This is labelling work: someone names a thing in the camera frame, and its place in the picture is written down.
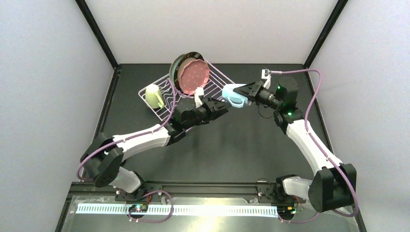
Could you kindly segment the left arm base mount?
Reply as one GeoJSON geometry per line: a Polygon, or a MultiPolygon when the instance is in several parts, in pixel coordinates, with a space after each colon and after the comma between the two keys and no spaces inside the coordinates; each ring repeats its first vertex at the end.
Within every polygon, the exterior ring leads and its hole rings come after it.
{"type": "Polygon", "coordinates": [[[149,182],[143,182],[133,193],[127,193],[125,190],[118,188],[115,201],[125,202],[126,216],[131,214],[132,218],[140,219],[144,216],[143,213],[148,212],[148,206],[153,200],[161,200],[162,193],[156,192],[145,197],[144,195],[157,190],[163,190],[163,186],[149,182]]]}

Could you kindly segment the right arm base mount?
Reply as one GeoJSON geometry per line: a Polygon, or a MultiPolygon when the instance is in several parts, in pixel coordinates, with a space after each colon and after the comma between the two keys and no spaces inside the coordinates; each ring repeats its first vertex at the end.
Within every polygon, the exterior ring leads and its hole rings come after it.
{"type": "Polygon", "coordinates": [[[277,208],[278,215],[284,220],[292,220],[297,213],[304,211],[304,200],[287,195],[281,184],[269,182],[265,178],[255,183],[258,203],[269,203],[277,208]]]}

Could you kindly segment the mint green flower plate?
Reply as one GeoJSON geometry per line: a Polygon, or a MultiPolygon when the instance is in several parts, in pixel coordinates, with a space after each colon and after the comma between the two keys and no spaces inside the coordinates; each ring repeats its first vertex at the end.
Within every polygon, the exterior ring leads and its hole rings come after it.
{"type": "Polygon", "coordinates": [[[179,55],[171,64],[170,70],[169,70],[169,78],[172,82],[172,84],[175,87],[178,87],[178,80],[177,80],[177,71],[179,69],[180,63],[184,60],[185,54],[179,55]]]}

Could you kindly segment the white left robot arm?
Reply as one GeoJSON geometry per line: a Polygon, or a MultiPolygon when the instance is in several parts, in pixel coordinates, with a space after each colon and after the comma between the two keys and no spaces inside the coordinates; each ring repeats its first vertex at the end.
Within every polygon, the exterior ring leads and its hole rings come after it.
{"type": "Polygon", "coordinates": [[[80,159],[87,174],[85,181],[96,188],[117,187],[135,195],[144,184],[136,171],[122,166],[133,155],[179,142],[187,130],[208,124],[225,113],[231,104],[214,98],[204,98],[197,106],[192,99],[181,99],[162,124],[124,135],[97,135],[80,159]]]}

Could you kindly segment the blue ceramic mug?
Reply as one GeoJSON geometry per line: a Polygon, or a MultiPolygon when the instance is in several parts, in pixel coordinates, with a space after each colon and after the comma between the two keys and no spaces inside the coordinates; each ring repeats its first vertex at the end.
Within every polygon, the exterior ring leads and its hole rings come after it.
{"type": "Polygon", "coordinates": [[[245,84],[226,84],[222,88],[222,98],[235,108],[242,108],[248,105],[247,97],[234,92],[234,88],[244,85],[245,84]]]}

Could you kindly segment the pink polka dot plate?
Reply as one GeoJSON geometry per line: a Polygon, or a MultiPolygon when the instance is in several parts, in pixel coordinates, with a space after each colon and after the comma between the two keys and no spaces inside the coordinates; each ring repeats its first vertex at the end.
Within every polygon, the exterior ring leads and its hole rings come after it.
{"type": "Polygon", "coordinates": [[[192,95],[198,87],[205,87],[209,80],[208,64],[197,58],[187,58],[177,71],[177,79],[181,91],[192,95]]]}

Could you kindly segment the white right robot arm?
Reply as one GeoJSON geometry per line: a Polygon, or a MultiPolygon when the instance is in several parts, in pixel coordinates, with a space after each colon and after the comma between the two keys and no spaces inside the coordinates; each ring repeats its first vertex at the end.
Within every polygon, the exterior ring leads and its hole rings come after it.
{"type": "Polygon", "coordinates": [[[303,179],[296,175],[277,178],[278,196],[297,196],[308,200],[318,212],[334,211],[353,206],[358,212],[355,191],[357,171],[352,164],[345,164],[323,145],[311,128],[307,116],[296,106],[297,82],[291,77],[281,78],[275,91],[264,87],[263,81],[235,87],[233,92],[249,102],[274,110],[277,126],[296,144],[308,161],[314,178],[303,179]]]}

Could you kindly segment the green ceramic mug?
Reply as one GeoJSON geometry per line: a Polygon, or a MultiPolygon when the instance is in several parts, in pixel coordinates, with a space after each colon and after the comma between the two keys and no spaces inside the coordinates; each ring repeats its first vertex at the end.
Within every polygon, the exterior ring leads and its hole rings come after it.
{"type": "Polygon", "coordinates": [[[165,106],[160,88],[156,84],[150,84],[146,87],[145,101],[152,109],[162,109],[165,106]]]}

